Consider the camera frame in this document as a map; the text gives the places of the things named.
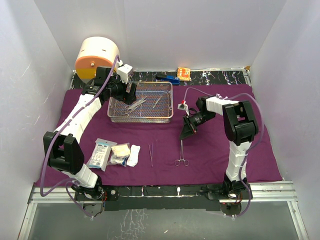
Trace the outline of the metal surgical scissors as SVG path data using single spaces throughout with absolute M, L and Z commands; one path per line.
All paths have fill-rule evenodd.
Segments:
M 139 100 L 137 100 L 132 105 L 125 107 L 125 110 L 121 113 L 122 115 L 129 116 L 133 111 L 135 111 L 139 106 L 141 106 L 144 102 L 146 102 L 147 97 L 143 97 Z

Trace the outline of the wire mesh metal tray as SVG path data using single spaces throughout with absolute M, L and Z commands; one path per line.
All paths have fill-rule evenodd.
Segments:
M 110 98 L 107 108 L 107 116 L 110 120 L 113 123 L 169 123 L 174 115 L 173 85 L 167 81 L 135 82 L 135 84 L 137 85 L 136 101 L 146 97 L 146 102 L 127 116 L 122 115 L 122 112 L 132 104 L 127 105 Z M 156 100 L 160 97 L 160 101 L 153 109 Z

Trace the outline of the metal forceps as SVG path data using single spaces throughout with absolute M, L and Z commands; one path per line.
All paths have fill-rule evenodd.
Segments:
M 176 167 L 184 165 L 185 167 L 189 166 L 189 161 L 184 157 L 184 145 L 183 140 L 180 141 L 180 157 L 174 161 Z

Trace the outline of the thin metal tweezers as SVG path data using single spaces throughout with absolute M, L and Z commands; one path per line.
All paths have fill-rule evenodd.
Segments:
M 151 164 L 151 167 L 153 167 L 153 143 L 149 143 L 148 148 L 149 148 L 150 164 Z

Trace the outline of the beige bandage roll packet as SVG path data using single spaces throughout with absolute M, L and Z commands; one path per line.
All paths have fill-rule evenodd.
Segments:
M 113 154 L 117 157 L 126 157 L 131 153 L 130 146 L 127 143 L 112 146 L 111 149 Z

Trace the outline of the purple cloth wrap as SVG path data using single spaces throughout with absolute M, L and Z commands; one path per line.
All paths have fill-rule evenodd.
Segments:
M 187 86 L 173 87 L 174 114 L 170 123 L 114 123 L 107 116 L 108 104 L 94 115 L 80 140 L 80 147 L 88 162 L 97 138 L 140 146 L 138 163 L 134 167 L 111 165 L 105 171 L 92 169 L 102 179 L 104 185 L 197 185 L 222 183 L 229 161 L 230 144 L 225 135 L 223 117 L 217 115 L 200 125 L 198 132 L 183 140 L 184 159 L 188 166 L 175 165 L 180 158 L 180 133 L 183 127 L 182 110 L 177 110 Z M 232 97 L 247 93 L 254 97 L 247 84 L 213 84 L 194 86 L 211 95 Z M 68 90 L 64 96 L 60 125 L 70 114 L 81 95 L 80 89 Z M 149 144 L 153 145 L 151 158 Z M 250 183 L 281 181 L 282 177 L 265 128 L 262 141 L 252 149 L 247 157 L 246 175 Z

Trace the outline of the round white drawer box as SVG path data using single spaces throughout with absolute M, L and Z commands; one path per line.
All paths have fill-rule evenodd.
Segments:
M 97 67 L 111 68 L 116 55 L 120 57 L 120 51 L 112 40 L 101 36 L 86 38 L 74 64 L 77 76 L 87 83 L 95 77 Z

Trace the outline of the small blue white packet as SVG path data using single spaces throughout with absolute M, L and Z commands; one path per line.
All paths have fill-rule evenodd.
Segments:
M 115 154 L 112 154 L 112 156 L 107 162 L 107 165 L 108 166 L 120 165 L 120 166 L 126 167 L 128 158 L 129 158 L 129 155 L 116 156 Z

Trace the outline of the white gauze packet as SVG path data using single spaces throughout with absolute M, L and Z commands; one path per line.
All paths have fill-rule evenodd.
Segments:
M 112 147 L 116 145 L 116 142 L 97 138 L 94 150 L 86 164 L 87 167 L 90 169 L 100 169 L 105 172 Z

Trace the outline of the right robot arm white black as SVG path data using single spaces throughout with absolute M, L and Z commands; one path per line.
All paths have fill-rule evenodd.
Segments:
M 258 122 L 249 101 L 230 100 L 219 94 L 203 96 L 196 101 L 198 110 L 189 108 L 186 101 L 178 109 L 186 112 L 180 133 L 180 156 L 183 157 L 183 140 L 196 134 L 198 126 L 212 120 L 216 115 L 223 117 L 224 132 L 229 141 L 228 165 L 220 187 L 208 191 L 233 199 L 242 194 L 247 185 L 246 165 L 249 150 L 259 132 Z

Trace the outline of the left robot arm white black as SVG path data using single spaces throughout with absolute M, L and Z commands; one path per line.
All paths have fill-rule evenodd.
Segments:
M 63 183 L 71 184 L 73 190 L 93 200 L 102 197 L 104 188 L 101 177 L 85 164 L 85 156 L 80 147 L 81 137 L 93 116 L 109 98 L 126 105 L 136 101 L 137 85 L 133 83 L 128 87 L 132 72 L 133 68 L 128 64 L 117 69 L 97 67 L 95 76 L 84 86 L 68 117 L 55 131 L 48 131 L 43 136 L 43 166 L 67 175 L 68 178 Z

